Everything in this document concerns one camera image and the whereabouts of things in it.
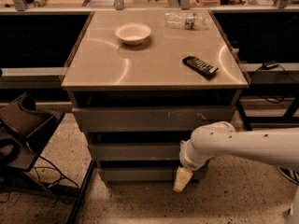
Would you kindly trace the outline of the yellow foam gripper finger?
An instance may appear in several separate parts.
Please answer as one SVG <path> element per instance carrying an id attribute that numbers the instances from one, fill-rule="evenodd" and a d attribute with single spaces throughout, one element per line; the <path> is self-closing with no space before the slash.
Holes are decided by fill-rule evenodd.
<path id="1" fill-rule="evenodd" d="M 179 167 L 177 170 L 173 190 L 181 192 L 192 179 L 193 172 L 185 167 Z"/>

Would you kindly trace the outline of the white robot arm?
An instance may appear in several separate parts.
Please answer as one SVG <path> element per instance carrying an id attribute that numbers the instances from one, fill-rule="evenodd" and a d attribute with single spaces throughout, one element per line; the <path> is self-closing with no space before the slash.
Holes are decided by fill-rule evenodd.
<path id="1" fill-rule="evenodd" d="M 232 155 L 274 165 L 291 182 L 299 182 L 299 129 L 237 132 L 226 121 L 196 128 L 191 138 L 180 142 L 174 191 L 181 192 L 194 171 L 217 155 Z"/>

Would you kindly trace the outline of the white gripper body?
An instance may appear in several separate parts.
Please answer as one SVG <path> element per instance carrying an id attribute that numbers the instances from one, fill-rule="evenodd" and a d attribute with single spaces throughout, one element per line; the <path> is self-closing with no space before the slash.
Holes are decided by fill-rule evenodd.
<path id="1" fill-rule="evenodd" d="M 197 171 L 212 158 L 211 155 L 201 154 L 193 146 L 190 140 L 180 142 L 179 160 L 184 168 Z"/>

